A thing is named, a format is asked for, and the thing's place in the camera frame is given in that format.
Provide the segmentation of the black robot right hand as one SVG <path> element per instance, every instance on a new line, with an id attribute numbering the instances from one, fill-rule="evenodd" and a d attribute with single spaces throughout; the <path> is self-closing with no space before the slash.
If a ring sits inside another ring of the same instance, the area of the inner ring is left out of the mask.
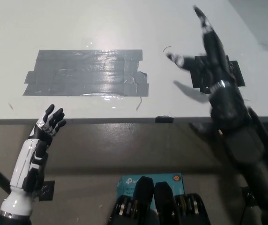
<path id="1" fill-rule="evenodd" d="M 206 55 L 199 58 L 185 57 L 167 52 L 166 57 L 180 69 L 198 72 L 207 81 L 207 88 L 212 94 L 219 88 L 225 88 L 234 82 L 223 44 L 205 14 L 194 6 L 194 11 L 201 23 L 202 40 Z"/>

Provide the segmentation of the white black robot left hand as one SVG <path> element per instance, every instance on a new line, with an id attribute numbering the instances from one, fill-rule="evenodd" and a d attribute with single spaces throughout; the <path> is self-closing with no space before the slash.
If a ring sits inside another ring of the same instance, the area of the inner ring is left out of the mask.
<path id="1" fill-rule="evenodd" d="M 51 104 L 24 141 L 10 181 L 10 187 L 32 193 L 43 183 L 47 150 L 61 127 L 66 125 L 63 108 Z"/>

